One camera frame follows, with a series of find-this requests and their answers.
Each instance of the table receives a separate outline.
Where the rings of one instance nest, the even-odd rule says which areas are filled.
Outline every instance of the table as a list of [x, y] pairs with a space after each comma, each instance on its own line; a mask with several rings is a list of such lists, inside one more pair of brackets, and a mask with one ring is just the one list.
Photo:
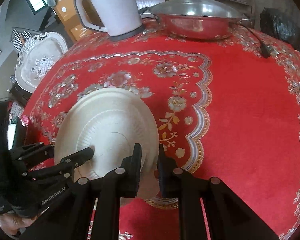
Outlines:
[[[221, 178], [286, 239], [300, 223], [300, 53], [254, 31], [273, 48], [265, 59], [243, 27], [226, 40], [197, 42], [145, 24], [123, 41], [94, 33], [69, 49], [26, 106], [30, 137], [53, 144], [82, 97], [129, 90], [153, 112], [160, 143], [179, 167]], [[134, 200], [121, 208], [119, 238], [178, 239], [176, 207], [160, 195]]]

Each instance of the human hand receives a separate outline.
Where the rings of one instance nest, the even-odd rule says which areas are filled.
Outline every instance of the human hand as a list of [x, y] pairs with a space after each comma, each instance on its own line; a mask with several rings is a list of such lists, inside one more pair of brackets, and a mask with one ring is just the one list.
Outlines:
[[22, 218], [17, 214], [3, 214], [0, 215], [0, 227], [7, 234], [14, 236], [17, 234], [19, 228], [26, 228], [32, 225], [37, 217]]

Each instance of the silver rivet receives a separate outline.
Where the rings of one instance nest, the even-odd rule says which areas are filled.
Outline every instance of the silver rivet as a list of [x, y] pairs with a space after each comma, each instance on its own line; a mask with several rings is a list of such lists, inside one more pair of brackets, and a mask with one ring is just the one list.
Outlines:
[[183, 170], [180, 169], [180, 168], [174, 168], [174, 169], [173, 169], [173, 173], [174, 173], [174, 174], [177, 174], [177, 175], [180, 175], [180, 174], [183, 173]]
[[88, 179], [87, 178], [80, 178], [80, 179], [78, 179], [78, 183], [80, 184], [80, 185], [84, 185], [84, 184], [86, 184], [88, 182]]
[[220, 179], [217, 178], [217, 177], [212, 177], [212, 178], [210, 179], [210, 182], [211, 182], [212, 184], [214, 184], [214, 185], [218, 185], [218, 184], [220, 183]]
[[124, 169], [124, 168], [117, 168], [117, 169], [115, 169], [115, 173], [116, 174], [124, 174], [124, 172], [125, 172], [126, 170]]

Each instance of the kettle handle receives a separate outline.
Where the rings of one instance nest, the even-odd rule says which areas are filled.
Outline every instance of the kettle handle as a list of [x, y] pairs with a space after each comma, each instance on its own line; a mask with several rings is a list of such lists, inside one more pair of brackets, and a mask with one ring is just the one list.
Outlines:
[[107, 29], [105, 27], [100, 27], [89, 22], [87, 18], [87, 14], [85, 13], [82, 5], [82, 1], [83, 0], [74, 0], [74, 8], [77, 12], [77, 15], [79, 17], [82, 26], [92, 31], [106, 33]]

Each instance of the white pitcher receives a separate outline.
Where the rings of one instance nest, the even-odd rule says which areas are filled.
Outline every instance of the white pitcher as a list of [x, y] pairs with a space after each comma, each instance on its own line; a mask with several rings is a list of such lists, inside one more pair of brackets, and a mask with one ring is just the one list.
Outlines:
[[136, 0], [91, 0], [91, 2], [104, 27], [89, 22], [82, 6], [82, 0], [74, 0], [74, 7], [85, 28], [107, 32], [112, 41], [132, 37], [144, 30]]

